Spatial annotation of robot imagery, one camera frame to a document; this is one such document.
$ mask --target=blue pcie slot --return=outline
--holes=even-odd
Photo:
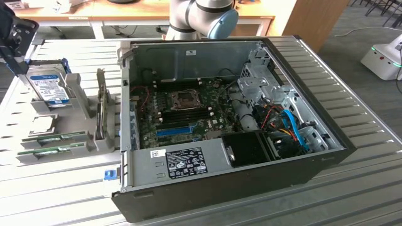
[[[156,131],[156,136],[168,136],[168,135],[178,135],[183,133],[192,133],[191,127],[175,128],[175,129],[166,129]]]

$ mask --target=motherboard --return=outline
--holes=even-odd
[[[240,130],[228,98],[228,82],[194,79],[133,86],[140,148],[183,144]]]

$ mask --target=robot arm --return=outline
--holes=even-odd
[[[7,63],[13,74],[19,76],[28,71],[24,57],[39,24],[16,17],[3,0],[0,0],[0,21],[0,62]]]
[[[208,39],[223,39],[238,23],[232,0],[171,0],[167,40],[191,40],[198,32]]]

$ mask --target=white robot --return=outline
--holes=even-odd
[[[366,56],[362,58],[362,64],[383,80],[402,79],[402,34],[390,44],[373,45]]]

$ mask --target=blue latch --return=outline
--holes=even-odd
[[[116,180],[117,179],[117,171],[116,170],[105,170],[104,180]]]

